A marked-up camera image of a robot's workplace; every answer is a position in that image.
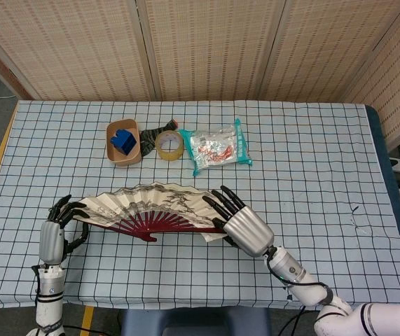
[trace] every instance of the tape roll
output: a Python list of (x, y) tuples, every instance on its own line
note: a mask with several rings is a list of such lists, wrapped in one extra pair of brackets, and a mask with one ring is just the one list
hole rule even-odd
[[(162, 144), (168, 141), (176, 141), (179, 146), (175, 150), (163, 150)], [(184, 152), (184, 142), (181, 135), (175, 131), (165, 131), (160, 133), (155, 140), (156, 150), (158, 151), (159, 157), (166, 161), (178, 160)]]

